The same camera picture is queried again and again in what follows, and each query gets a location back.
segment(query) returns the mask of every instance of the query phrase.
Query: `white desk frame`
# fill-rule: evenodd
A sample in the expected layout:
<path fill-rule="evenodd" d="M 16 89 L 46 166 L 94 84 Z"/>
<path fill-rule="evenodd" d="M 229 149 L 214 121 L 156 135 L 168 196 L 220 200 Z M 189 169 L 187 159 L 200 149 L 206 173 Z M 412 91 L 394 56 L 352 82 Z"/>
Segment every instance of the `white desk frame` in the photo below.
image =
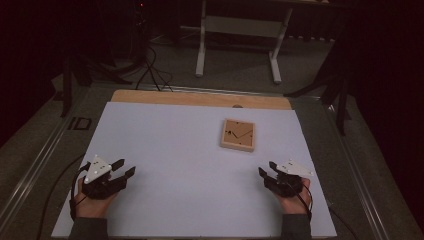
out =
<path fill-rule="evenodd" d="M 273 51 L 269 52 L 274 83 L 281 83 L 280 69 L 277 56 L 286 33 L 293 8 L 287 9 L 283 22 L 259 21 L 251 19 L 239 19 L 206 15 L 206 0 L 202 1 L 202 19 L 200 23 L 200 47 L 197 56 L 196 76 L 203 76 L 205 66 L 205 35 L 208 32 L 232 33 L 261 37 L 276 37 L 277 44 Z"/>

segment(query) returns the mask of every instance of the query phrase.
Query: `forearm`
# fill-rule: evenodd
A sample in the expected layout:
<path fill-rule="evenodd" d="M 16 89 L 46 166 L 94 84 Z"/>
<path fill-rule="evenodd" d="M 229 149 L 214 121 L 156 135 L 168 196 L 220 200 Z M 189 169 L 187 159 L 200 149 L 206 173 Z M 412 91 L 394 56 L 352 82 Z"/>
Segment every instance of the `forearm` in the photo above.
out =
<path fill-rule="evenodd" d="M 306 214 L 283 214 L 281 239 L 284 240 L 309 240 L 311 225 Z"/>
<path fill-rule="evenodd" d="M 69 240 L 108 240 L 107 220 L 105 218 L 75 219 Z"/>

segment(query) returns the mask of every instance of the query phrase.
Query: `gray carpet floor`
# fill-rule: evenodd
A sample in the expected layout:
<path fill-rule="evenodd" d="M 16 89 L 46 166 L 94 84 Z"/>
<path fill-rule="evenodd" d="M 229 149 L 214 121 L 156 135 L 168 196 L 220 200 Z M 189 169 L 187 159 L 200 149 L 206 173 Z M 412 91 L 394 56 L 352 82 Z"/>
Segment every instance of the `gray carpet floor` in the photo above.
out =
<path fill-rule="evenodd" d="M 275 85 L 268 63 L 267 46 L 246 50 L 238 46 L 222 46 L 208 42 L 205 72 L 202 78 L 194 75 L 197 48 L 193 41 L 180 45 L 152 44 L 157 53 L 154 66 L 172 73 L 169 82 L 174 91 L 237 91 L 243 94 L 282 95 L 311 83 L 331 43 L 312 41 L 304 43 L 288 39 L 284 42 L 279 60 L 283 83 Z M 91 118 L 89 130 L 66 130 L 56 142 L 55 148 L 47 157 L 37 181 L 34 182 L 25 202 L 16 212 L 13 221 L 3 235 L 4 239 L 34 239 L 41 221 L 43 206 L 49 190 L 60 172 L 87 149 L 95 126 L 103 108 L 116 89 L 134 88 L 144 69 L 134 72 L 125 79 L 134 82 L 131 86 L 119 86 L 96 78 L 93 85 L 76 87 L 80 101 L 74 104 L 71 117 Z M 162 73 L 165 80 L 170 75 Z M 159 85 L 162 80 L 156 77 Z M 146 75 L 140 89 L 154 89 L 152 78 Z M 348 100 L 347 111 L 350 120 L 345 122 L 346 137 L 339 135 L 335 128 L 335 116 L 331 109 L 323 106 L 316 96 L 318 89 L 308 96 L 290 99 L 299 117 L 324 195 L 332 202 L 335 212 L 347 222 L 359 239 L 424 239 L 421 231 L 409 212 L 396 184 L 388 170 L 384 158 L 370 130 L 365 124 L 355 99 Z M 61 102 L 47 102 L 34 117 L 0 149 L 0 206 L 5 206 L 12 196 L 15 186 L 30 165 L 37 159 L 49 136 L 58 126 L 68 125 L 61 119 Z M 79 162 L 72 165 L 64 174 L 48 203 L 43 222 L 41 239 L 51 239 L 50 234 L 65 203 L 73 174 Z M 367 206 L 363 202 L 363 189 L 358 189 L 358 174 L 363 181 L 373 203 L 372 208 L 379 214 L 385 228 L 385 235 L 376 236 Z M 334 239 L 354 239 L 351 232 L 332 215 L 338 236 Z"/>

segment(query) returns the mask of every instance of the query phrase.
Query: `person's left hand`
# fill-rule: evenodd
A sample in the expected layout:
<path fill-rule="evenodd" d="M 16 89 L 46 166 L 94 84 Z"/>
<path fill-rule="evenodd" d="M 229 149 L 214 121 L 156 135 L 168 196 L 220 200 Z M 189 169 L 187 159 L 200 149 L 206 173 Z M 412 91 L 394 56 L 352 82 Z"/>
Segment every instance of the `person's left hand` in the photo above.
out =
<path fill-rule="evenodd" d="M 115 193 L 104 200 L 91 199 L 81 192 L 82 184 L 83 178 L 80 178 L 78 180 L 78 194 L 75 196 L 75 202 L 78 203 L 81 200 L 82 201 L 76 206 L 76 217 L 104 218 L 109 205 L 118 193 Z"/>

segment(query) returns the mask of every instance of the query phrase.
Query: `square wooden clock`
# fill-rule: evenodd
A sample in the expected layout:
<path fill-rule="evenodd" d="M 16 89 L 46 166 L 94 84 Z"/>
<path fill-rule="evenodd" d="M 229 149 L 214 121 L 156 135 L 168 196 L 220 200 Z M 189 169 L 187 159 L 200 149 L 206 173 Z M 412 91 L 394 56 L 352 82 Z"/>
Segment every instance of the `square wooden clock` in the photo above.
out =
<path fill-rule="evenodd" d="M 255 124 L 225 119 L 221 147 L 253 152 L 255 150 Z"/>

